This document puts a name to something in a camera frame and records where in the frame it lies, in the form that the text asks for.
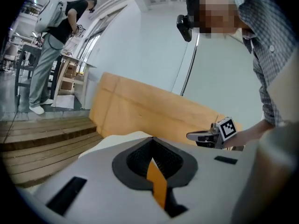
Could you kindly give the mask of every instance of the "backpack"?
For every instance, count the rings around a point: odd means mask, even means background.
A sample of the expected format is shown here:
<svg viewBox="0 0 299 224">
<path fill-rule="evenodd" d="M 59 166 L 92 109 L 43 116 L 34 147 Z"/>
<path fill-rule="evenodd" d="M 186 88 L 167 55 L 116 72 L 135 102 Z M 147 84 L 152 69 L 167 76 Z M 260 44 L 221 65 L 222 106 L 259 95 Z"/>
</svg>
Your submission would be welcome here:
<svg viewBox="0 0 299 224">
<path fill-rule="evenodd" d="M 38 14 L 35 31 L 42 33 L 47 32 L 51 27 L 58 27 L 67 18 L 66 6 L 67 2 L 60 0 L 47 1 Z"/>
</svg>

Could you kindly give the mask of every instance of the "person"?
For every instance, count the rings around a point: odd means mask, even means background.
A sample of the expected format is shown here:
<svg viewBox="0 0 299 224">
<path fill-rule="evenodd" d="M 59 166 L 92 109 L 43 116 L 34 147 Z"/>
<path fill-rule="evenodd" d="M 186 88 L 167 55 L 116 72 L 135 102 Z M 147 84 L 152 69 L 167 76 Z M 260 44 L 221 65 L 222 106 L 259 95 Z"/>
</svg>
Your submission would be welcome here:
<svg viewBox="0 0 299 224">
<path fill-rule="evenodd" d="M 53 62 L 58 58 L 67 40 L 72 33 L 77 35 L 77 21 L 84 11 L 94 11 L 97 0 L 77 0 L 67 2 L 64 19 L 58 27 L 51 28 L 44 36 L 41 56 L 36 66 L 30 84 L 29 109 L 36 114 L 43 114 L 41 105 L 50 105 L 52 99 L 48 98 L 48 80 Z"/>
<path fill-rule="evenodd" d="M 227 140 L 224 147 L 259 139 L 282 122 L 267 87 L 298 44 L 291 23 L 274 0 L 186 0 L 186 4 L 190 23 L 201 34 L 231 35 L 242 29 L 244 45 L 253 53 L 253 70 L 262 84 L 264 119 Z"/>
</svg>

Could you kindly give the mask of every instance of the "wooden floor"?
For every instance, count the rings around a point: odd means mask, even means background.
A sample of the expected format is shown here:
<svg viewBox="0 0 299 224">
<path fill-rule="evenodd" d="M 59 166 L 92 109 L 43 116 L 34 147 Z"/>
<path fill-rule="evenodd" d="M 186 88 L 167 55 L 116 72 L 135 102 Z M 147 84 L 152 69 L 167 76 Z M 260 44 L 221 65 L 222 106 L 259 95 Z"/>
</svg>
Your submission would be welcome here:
<svg viewBox="0 0 299 224">
<path fill-rule="evenodd" d="M 102 140 L 86 117 L 18 121 L 9 131 L 10 126 L 0 122 L 1 156 L 12 181 L 24 188 L 44 182 Z"/>
</svg>

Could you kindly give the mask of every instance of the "wooden table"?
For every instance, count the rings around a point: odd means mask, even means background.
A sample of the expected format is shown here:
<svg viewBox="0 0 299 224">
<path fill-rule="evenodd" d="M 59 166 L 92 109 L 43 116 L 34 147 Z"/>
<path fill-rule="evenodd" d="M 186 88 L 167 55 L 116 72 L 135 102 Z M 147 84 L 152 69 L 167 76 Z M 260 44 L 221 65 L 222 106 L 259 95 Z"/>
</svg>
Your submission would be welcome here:
<svg viewBox="0 0 299 224">
<path fill-rule="evenodd" d="M 72 56 L 63 55 L 63 54 L 61 54 L 61 55 L 65 59 L 65 64 L 62 67 L 62 70 L 61 70 L 59 78 L 58 78 L 58 82 L 57 82 L 57 86 L 56 86 L 56 89 L 55 89 L 54 101 L 53 101 L 52 107 L 56 107 L 56 101 L 57 101 L 58 92 L 60 90 L 62 82 L 65 81 L 65 82 L 69 82 L 69 83 L 73 83 L 73 84 L 79 84 L 79 85 L 83 86 L 82 94 L 81 94 L 80 97 L 77 97 L 77 99 L 81 103 L 82 109 L 85 109 L 85 93 L 86 93 L 88 73 L 89 73 L 89 69 L 90 68 L 95 68 L 95 67 L 92 66 L 92 65 L 90 65 L 90 64 L 85 63 L 84 61 L 82 61 L 80 59 L 74 58 Z M 83 79 L 83 81 L 76 80 L 76 77 L 74 77 L 72 79 L 64 77 L 65 72 L 66 72 L 66 70 L 67 70 L 70 62 L 74 62 L 76 64 L 76 66 L 78 66 L 81 63 L 85 64 L 84 79 Z"/>
</svg>

